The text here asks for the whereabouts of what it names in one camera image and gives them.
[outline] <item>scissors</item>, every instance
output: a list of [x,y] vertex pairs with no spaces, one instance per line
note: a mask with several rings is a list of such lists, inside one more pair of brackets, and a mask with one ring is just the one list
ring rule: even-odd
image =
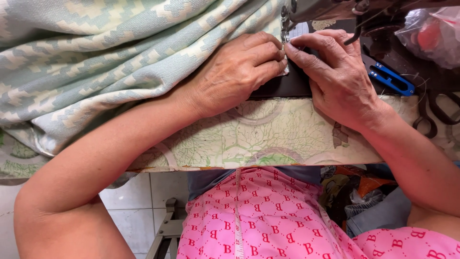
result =
[[414,129],[417,129],[420,122],[424,120],[427,121],[430,124],[430,131],[426,133],[425,136],[430,139],[434,138],[437,135],[437,126],[436,126],[436,122],[432,118],[430,118],[430,116],[428,116],[428,113],[426,111],[426,103],[428,103],[428,106],[430,107],[433,114],[444,124],[456,125],[460,123],[460,119],[458,120],[452,119],[436,103],[436,98],[441,94],[449,97],[454,103],[460,106],[460,97],[452,92],[436,91],[435,89],[427,89],[426,93],[419,93],[419,96],[422,95],[420,102],[419,102],[420,117],[418,117],[418,119],[414,121],[414,123],[412,124],[412,127]]
[[[402,78],[400,75],[397,75],[382,65],[380,62],[375,61],[373,58],[365,54],[361,54],[361,58],[370,78],[375,78],[377,81],[383,83],[387,87],[390,87],[402,96],[411,96],[414,94],[415,87],[409,81]],[[400,84],[402,84],[402,87],[400,88],[396,86],[392,80],[398,80]]]

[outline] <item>hand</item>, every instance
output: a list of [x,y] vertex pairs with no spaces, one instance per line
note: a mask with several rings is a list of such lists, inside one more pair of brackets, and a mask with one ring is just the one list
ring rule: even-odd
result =
[[[359,41],[344,45],[350,37],[344,30],[321,30],[291,39],[284,49],[310,77],[315,107],[340,124],[361,132],[377,126],[384,115],[394,111],[380,100],[370,82]],[[294,46],[315,49],[321,59]]]
[[200,118],[225,112],[284,71],[282,44],[265,32],[244,34],[223,45],[177,94]]

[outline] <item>pink shirt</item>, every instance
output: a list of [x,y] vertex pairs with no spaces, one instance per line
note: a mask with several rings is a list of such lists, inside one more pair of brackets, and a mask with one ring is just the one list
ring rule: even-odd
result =
[[237,206],[244,258],[460,259],[460,242],[424,229],[379,229],[351,239],[319,206],[322,187],[273,167],[241,169],[239,182],[237,172],[188,202],[178,258],[235,259]]

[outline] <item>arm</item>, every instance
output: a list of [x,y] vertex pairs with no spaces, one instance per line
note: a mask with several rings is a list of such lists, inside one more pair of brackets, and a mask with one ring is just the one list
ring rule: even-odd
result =
[[238,105],[281,73],[287,63],[281,48],[266,33],[242,35],[188,82],[108,121],[44,165],[15,202],[21,258],[134,258],[98,193],[145,150]]
[[378,98],[361,60],[359,42],[345,46],[342,30],[324,30],[291,39],[322,58],[285,45],[286,54],[310,76],[315,106],[359,131],[388,163],[412,201],[410,226],[460,240],[460,169],[425,136]]

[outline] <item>blue and cream geometric fabric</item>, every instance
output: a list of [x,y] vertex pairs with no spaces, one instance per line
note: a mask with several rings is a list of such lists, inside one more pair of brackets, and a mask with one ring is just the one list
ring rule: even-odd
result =
[[169,91],[219,45],[279,34],[284,2],[0,0],[0,128],[55,156]]

